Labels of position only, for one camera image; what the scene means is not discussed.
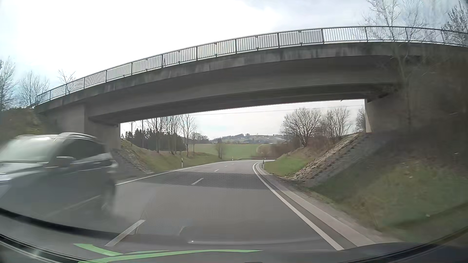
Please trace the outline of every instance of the sky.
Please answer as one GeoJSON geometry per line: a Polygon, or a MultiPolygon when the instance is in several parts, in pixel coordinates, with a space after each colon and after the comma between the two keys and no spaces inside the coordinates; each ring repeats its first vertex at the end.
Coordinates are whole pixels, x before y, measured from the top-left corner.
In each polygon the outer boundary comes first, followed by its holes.
{"type": "MultiPolygon", "coordinates": [[[[16,78],[33,70],[49,78],[52,88],[59,85],[59,69],[79,78],[228,38],[358,25],[368,9],[366,0],[0,0],[0,58],[16,63],[16,78]]],[[[284,114],[290,112],[284,110],[362,104],[308,102],[222,110],[197,113],[196,121],[199,132],[210,138],[273,134],[279,133],[284,114]],[[230,118],[223,114],[243,111],[264,112],[229,114],[230,118]]],[[[122,133],[130,129],[127,124],[121,127],[122,133]]]]}

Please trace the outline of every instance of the concrete bridge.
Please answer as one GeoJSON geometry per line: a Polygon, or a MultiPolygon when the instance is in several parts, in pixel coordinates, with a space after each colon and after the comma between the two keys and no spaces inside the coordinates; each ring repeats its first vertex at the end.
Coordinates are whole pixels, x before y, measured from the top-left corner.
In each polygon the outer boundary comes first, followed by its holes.
{"type": "MultiPolygon", "coordinates": [[[[369,128],[393,129],[401,120],[389,120],[395,109],[388,99],[380,109],[379,100],[400,86],[395,44],[411,57],[466,52],[434,44],[437,36],[395,43],[371,39],[368,27],[340,28],[346,39],[328,37],[326,30],[244,37],[144,58],[48,91],[35,109],[62,130],[95,135],[113,148],[123,122],[291,102],[367,99],[373,103],[369,128]]],[[[444,36],[438,29],[430,33],[444,36]]]]}

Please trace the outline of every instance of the white lane marking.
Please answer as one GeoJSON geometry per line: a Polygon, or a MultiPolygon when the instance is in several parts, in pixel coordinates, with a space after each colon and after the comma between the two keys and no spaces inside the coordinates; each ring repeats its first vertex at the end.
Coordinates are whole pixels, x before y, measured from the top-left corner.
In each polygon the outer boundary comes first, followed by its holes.
{"type": "Polygon", "coordinates": [[[297,210],[294,206],[292,206],[290,203],[288,203],[288,201],[286,201],[273,188],[271,188],[271,186],[269,184],[267,184],[265,182],[265,180],[263,180],[263,178],[257,173],[257,171],[255,171],[255,165],[257,165],[259,163],[260,162],[257,162],[252,166],[252,169],[253,169],[255,175],[257,175],[258,179],[260,179],[260,181],[262,181],[262,183],[264,183],[264,185],[266,185],[266,187],[268,187],[268,189],[270,189],[270,191],[272,191],[272,193],[275,194],[276,197],[278,197],[285,205],[287,205],[287,207],[289,207],[289,209],[291,209],[294,213],[296,213],[296,215],[298,215],[306,224],[308,224],[313,230],[315,230],[332,247],[334,247],[336,250],[342,250],[343,247],[340,244],[338,244],[335,240],[333,240],[329,235],[327,235],[327,233],[325,233],[323,230],[321,230],[316,224],[314,224],[312,221],[310,221],[305,215],[303,215],[301,212],[299,212],[299,210],[297,210]]]}
{"type": "Polygon", "coordinates": [[[174,170],[174,171],[168,171],[168,172],[164,172],[164,173],[159,173],[159,174],[155,174],[155,175],[146,176],[146,177],[143,177],[143,178],[138,178],[138,179],[133,179],[133,180],[126,181],[126,182],[117,183],[116,185],[120,185],[120,184],[124,184],[124,183],[130,183],[130,182],[134,182],[134,181],[141,180],[141,179],[146,179],[146,178],[157,176],[157,175],[163,175],[163,174],[168,174],[168,173],[172,173],[172,172],[182,171],[182,170],[185,170],[185,169],[191,169],[191,168],[201,167],[201,166],[205,166],[205,165],[216,164],[216,163],[220,163],[220,162],[221,161],[214,162],[214,163],[207,163],[207,164],[197,165],[197,166],[192,166],[192,167],[187,167],[187,168],[182,168],[182,169],[177,169],[177,170],[174,170]]]}
{"type": "Polygon", "coordinates": [[[198,183],[198,182],[201,181],[201,180],[203,180],[203,178],[200,178],[200,179],[196,180],[192,185],[198,183]]]}
{"type": "Polygon", "coordinates": [[[139,225],[143,224],[143,222],[145,222],[145,219],[138,220],[135,224],[131,225],[125,231],[123,231],[118,236],[116,236],[113,240],[109,241],[109,243],[107,243],[105,246],[106,247],[113,247],[119,241],[124,239],[124,237],[126,237],[128,234],[130,234],[133,230],[135,230],[135,228],[137,228],[139,225]]]}

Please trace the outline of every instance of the road shoulder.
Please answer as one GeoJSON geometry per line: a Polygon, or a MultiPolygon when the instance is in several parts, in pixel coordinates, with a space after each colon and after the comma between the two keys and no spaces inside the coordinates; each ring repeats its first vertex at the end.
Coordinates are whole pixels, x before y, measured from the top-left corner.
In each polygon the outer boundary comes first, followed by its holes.
{"type": "Polygon", "coordinates": [[[356,220],[344,212],[309,196],[304,191],[291,185],[290,182],[285,182],[269,174],[261,165],[257,165],[256,168],[269,183],[354,245],[364,246],[399,241],[395,238],[387,237],[373,229],[361,226],[356,220]]]}

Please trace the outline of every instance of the metal railing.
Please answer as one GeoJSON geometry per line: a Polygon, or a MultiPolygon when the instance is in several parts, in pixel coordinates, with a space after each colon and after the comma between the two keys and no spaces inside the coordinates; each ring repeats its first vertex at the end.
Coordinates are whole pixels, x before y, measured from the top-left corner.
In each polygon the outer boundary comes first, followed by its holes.
{"type": "Polygon", "coordinates": [[[468,34],[430,28],[349,26],[233,38],[142,58],[99,71],[38,95],[35,104],[110,80],[167,66],[251,51],[341,42],[416,42],[468,46],[468,34]]]}

